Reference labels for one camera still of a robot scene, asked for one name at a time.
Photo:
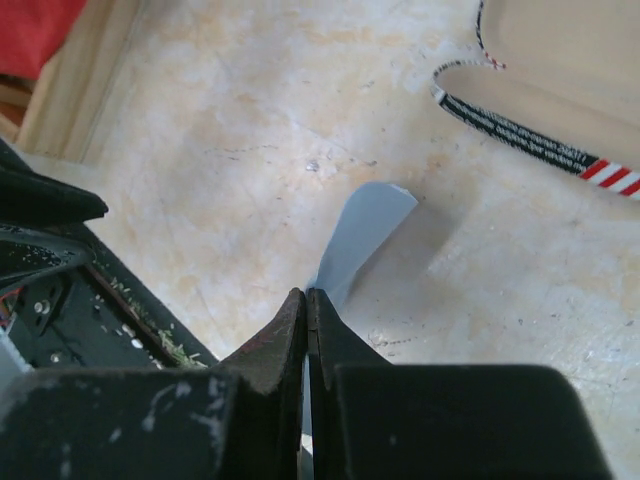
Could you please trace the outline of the light blue cleaning cloth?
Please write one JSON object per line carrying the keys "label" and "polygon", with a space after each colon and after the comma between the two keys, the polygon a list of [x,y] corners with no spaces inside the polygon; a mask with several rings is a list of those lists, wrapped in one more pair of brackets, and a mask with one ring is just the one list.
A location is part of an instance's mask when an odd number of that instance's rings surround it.
{"label": "light blue cleaning cloth", "polygon": [[358,271],[417,206],[397,185],[369,182],[347,199],[305,293],[321,289],[335,309],[345,303]]}

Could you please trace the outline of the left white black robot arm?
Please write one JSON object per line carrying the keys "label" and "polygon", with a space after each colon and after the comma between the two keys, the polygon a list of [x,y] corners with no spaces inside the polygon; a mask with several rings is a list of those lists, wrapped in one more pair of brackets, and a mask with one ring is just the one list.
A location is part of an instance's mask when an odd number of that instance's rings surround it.
{"label": "left white black robot arm", "polygon": [[1,141],[1,222],[35,228],[102,218],[106,203],[96,194],[40,175]]}

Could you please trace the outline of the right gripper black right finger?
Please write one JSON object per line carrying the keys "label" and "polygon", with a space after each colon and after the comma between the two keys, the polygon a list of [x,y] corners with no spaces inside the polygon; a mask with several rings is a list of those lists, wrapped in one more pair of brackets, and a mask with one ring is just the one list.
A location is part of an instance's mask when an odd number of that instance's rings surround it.
{"label": "right gripper black right finger", "polygon": [[307,300],[315,477],[390,478],[397,370],[342,321],[326,292],[312,289]]}

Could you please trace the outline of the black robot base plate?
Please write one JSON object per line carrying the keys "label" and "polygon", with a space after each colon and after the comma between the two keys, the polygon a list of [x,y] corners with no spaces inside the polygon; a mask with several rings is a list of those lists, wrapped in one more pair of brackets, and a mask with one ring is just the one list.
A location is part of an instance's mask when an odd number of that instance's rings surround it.
{"label": "black robot base plate", "polygon": [[2,223],[1,345],[20,370],[218,362],[83,224]]}

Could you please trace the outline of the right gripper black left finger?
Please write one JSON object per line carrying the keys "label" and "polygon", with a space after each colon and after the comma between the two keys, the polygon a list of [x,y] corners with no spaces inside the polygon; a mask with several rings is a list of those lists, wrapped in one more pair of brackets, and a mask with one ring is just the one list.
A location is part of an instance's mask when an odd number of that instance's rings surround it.
{"label": "right gripper black left finger", "polygon": [[239,378],[225,479],[296,479],[302,429],[306,299],[294,288],[274,318],[222,361]]}

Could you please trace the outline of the newspaper print glasses case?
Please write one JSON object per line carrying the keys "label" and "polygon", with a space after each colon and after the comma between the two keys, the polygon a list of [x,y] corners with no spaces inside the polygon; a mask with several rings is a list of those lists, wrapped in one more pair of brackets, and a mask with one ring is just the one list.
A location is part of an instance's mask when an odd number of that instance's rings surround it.
{"label": "newspaper print glasses case", "polygon": [[639,198],[639,4],[482,1],[482,58],[433,73],[447,113],[590,184]]}

